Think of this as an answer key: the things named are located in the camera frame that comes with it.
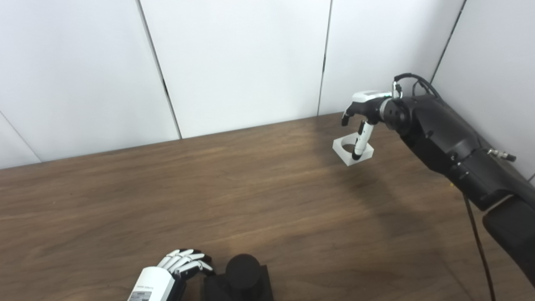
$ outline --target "white wall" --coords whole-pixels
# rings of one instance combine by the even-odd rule
[[[0,41],[0,111],[41,160],[178,138],[134,0],[2,0]]]
[[[463,0],[334,0],[320,114],[362,90],[390,91],[412,72],[430,80]]]
[[[330,0],[141,3],[184,137],[317,114]],[[397,73],[429,78],[462,0],[332,3],[320,114]],[[135,0],[3,0],[0,41],[0,162],[179,138]]]
[[[0,169],[39,162],[0,112]]]
[[[316,115],[329,0],[142,4],[184,138]]]
[[[433,85],[494,147],[535,173],[535,1],[468,0]]]

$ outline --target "white square holder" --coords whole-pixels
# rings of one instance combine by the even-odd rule
[[[373,155],[373,147],[371,147],[370,144],[366,144],[366,148],[364,149],[364,153],[362,153],[361,158],[358,160],[353,160],[351,152],[346,151],[343,146],[347,144],[354,145],[357,141],[357,138],[358,132],[344,136],[342,138],[335,139],[333,141],[333,150],[338,154],[338,156],[347,166],[351,166],[353,164],[367,160]]]

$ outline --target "cable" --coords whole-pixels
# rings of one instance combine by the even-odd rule
[[[438,94],[437,90],[435,90],[435,88],[433,88],[433,86],[431,86],[431,84],[425,80],[425,78],[417,75],[417,74],[412,74],[412,73],[403,73],[403,74],[400,74],[398,76],[394,76],[394,81],[400,81],[401,79],[404,79],[404,78],[407,78],[407,77],[412,77],[412,78],[415,78],[417,79],[418,81],[422,82],[423,84],[425,84],[429,90],[431,90],[431,92],[433,92],[433,94],[439,98],[439,99],[442,99],[442,97],[440,97],[440,94]]]
[[[470,223],[472,224],[473,236],[476,239],[477,250],[481,256],[481,261],[483,262],[483,268],[485,269],[485,275],[487,276],[488,290],[491,294],[491,301],[496,301],[496,295],[494,294],[494,285],[492,284],[491,271],[488,268],[487,259],[485,257],[485,252],[483,251],[483,246],[481,245],[481,240],[479,239],[479,234],[477,233],[476,220],[473,218],[472,207],[470,207],[470,201],[467,196],[463,194],[464,203],[467,206],[468,217],[470,218]]]
[[[415,96],[416,95],[416,85],[420,84],[420,87],[422,87],[422,89],[425,90],[425,93],[426,94],[430,94],[429,93],[429,89],[420,81],[420,80],[417,80],[414,85],[412,85],[412,95]]]

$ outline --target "black cylinder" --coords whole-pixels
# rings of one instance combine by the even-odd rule
[[[225,276],[231,287],[232,299],[255,301],[262,294],[262,270],[256,258],[249,254],[234,256],[227,264]]]

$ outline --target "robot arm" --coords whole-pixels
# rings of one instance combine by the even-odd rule
[[[406,77],[424,81],[434,95],[403,97],[397,81]],[[476,207],[488,211],[485,228],[535,287],[535,189],[504,163],[516,158],[487,144],[421,77],[410,73],[395,77],[390,95],[394,98],[354,99],[342,126],[360,114],[372,127],[383,122],[396,131],[429,169],[446,176]]]

